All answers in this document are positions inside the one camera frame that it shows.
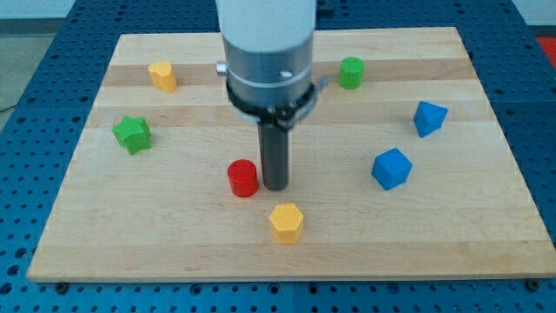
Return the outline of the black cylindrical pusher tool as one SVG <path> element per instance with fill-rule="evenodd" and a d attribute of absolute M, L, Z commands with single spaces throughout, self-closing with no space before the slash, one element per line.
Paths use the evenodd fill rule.
<path fill-rule="evenodd" d="M 288 133 L 268 123 L 257 128 L 263 184 L 269 190 L 284 190 L 289 175 Z"/>

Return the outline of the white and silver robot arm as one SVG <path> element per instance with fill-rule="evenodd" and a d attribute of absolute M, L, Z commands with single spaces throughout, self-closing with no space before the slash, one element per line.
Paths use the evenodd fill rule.
<path fill-rule="evenodd" d="M 258 127 L 265 187 L 289 181 L 289 131 L 310 114 L 328 80 L 312 81 L 315 0 L 216 0 L 228 99 Z"/>

